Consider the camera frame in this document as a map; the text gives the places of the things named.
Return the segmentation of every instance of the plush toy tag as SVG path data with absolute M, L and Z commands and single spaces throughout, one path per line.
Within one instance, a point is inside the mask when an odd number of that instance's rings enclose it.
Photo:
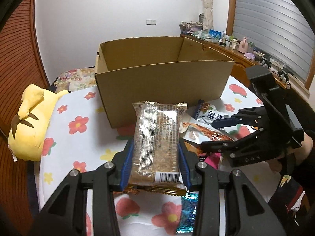
M 10 150 L 12 156 L 13 156 L 13 161 L 14 161 L 14 162 L 15 162 L 15 161 L 18 161 L 18 159 L 16 158 L 16 156 L 15 156 L 14 153 L 12 152 L 12 150 L 11 150 L 11 148 L 10 148 L 10 145 L 9 145 L 8 147 L 9 147 L 9 150 Z

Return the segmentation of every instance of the pink bottle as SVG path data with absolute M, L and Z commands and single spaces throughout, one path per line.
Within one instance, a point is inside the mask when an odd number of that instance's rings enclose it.
M 243 38 L 243 41 L 240 42 L 238 51 L 242 53 L 246 53 L 248 50 L 248 43 L 246 42 L 246 37 Z

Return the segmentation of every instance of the white tablecloth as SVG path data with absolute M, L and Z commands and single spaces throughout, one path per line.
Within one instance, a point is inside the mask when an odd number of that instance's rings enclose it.
M 211 103 L 218 111 L 230 115 L 240 108 L 261 105 L 250 90 L 231 76 L 221 98 Z M 40 207 L 70 170 L 95 170 L 124 149 L 127 141 L 123 139 L 110 127 L 96 86 L 61 97 L 51 116 L 43 148 L 39 175 Z M 221 169 L 231 170 L 227 164 Z M 279 174 L 273 174 L 264 162 L 242 167 L 242 170 L 268 201 L 277 188 Z M 122 236 L 173 235 L 181 215 L 181 198 L 145 192 L 120 194 L 115 197 L 115 207 Z M 89 190 L 89 236 L 93 234 L 92 230 L 92 191 Z

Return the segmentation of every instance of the beige curtain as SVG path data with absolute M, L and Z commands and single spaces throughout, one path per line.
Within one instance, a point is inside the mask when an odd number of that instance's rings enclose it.
M 213 29 L 213 0 L 204 0 L 204 29 Z

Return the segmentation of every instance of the wall socket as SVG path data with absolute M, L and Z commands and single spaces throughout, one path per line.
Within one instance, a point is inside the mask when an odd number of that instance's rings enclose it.
M 147 19 L 146 24 L 147 24 L 147 25 L 156 25 L 156 24 L 157 24 L 157 21 L 156 21 L 156 20 L 148 20 L 148 19 Z

